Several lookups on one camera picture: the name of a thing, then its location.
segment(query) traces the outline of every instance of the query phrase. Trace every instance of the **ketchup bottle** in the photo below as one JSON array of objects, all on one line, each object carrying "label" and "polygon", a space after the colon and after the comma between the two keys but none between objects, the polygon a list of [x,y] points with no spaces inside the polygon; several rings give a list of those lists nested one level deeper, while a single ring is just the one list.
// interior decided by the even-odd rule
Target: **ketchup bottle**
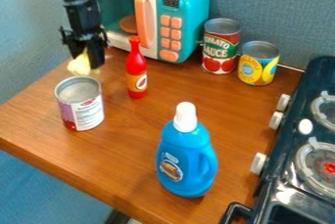
[{"label": "ketchup bottle", "polygon": [[130,36],[131,51],[125,60],[128,94],[142,98],[147,94],[147,62],[139,51],[139,36]]}]

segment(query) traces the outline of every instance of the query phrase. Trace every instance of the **microwave keypad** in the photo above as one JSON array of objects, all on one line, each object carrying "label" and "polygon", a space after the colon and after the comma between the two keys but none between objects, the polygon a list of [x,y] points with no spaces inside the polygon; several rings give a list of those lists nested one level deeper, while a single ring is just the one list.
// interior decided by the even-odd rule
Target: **microwave keypad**
[{"label": "microwave keypad", "polygon": [[180,51],[181,49],[180,29],[182,27],[182,18],[161,15],[160,23],[160,32],[162,36],[161,46],[165,48],[164,50],[160,51],[160,57],[164,60],[175,62],[179,58],[179,55],[176,52]]}]

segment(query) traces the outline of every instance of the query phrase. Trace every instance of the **food can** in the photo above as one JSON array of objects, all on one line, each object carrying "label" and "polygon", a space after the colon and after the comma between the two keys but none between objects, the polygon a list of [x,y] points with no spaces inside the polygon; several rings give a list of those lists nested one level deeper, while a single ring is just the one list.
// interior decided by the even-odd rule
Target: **food can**
[{"label": "food can", "polygon": [[238,77],[250,85],[267,85],[273,80],[278,61],[279,50],[271,43],[247,42],[242,46]]},{"label": "food can", "polygon": [[83,131],[104,120],[104,107],[99,81],[89,76],[74,76],[61,81],[55,96],[65,126]]},{"label": "food can", "polygon": [[236,52],[241,38],[241,26],[231,19],[212,19],[205,23],[202,67],[223,74],[235,68]]}]

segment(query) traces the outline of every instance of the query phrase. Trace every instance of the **microwave handle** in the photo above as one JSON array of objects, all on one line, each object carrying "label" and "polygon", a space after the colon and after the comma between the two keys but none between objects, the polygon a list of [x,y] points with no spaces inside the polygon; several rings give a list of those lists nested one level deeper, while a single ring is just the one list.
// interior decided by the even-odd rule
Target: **microwave handle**
[{"label": "microwave handle", "polygon": [[149,0],[135,0],[135,17],[141,46],[150,48],[155,34],[155,27],[153,25],[152,6]]}]

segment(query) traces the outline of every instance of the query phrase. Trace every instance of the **wooden tabletop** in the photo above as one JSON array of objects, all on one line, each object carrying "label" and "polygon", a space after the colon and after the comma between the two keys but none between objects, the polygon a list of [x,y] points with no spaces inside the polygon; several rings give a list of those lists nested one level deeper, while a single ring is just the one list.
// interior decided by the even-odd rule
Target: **wooden tabletop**
[{"label": "wooden tabletop", "polygon": [[[280,67],[272,84],[253,87],[236,71],[202,71],[200,54],[181,65],[148,60],[148,96],[136,100],[126,92],[126,53],[114,49],[109,56],[96,75],[105,99],[101,125],[84,132],[63,125],[54,88],[71,75],[62,64],[0,107],[0,149],[143,223],[211,224],[230,202],[251,205],[258,177],[250,164],[273,144],[268,121],[301,74]],[[193,200],[165,190],[155,171],[160,132],[182,101],[196,105],[219,161],[213,187]]]}]

